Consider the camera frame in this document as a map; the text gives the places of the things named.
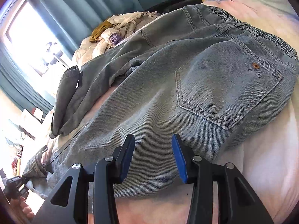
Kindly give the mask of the person's left hand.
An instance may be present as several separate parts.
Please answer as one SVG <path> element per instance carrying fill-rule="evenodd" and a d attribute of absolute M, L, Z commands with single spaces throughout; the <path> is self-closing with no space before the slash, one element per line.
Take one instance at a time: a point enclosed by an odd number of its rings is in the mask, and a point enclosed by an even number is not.
<path fill-rule="evenodd" d="M 10 204 L 18 216 L 24 217 L 28 221 L 32 221 L 35 215 L 26 203 L 26 199 L 24 197 L 20 196 L 17 199 L 11 199 Z"/>

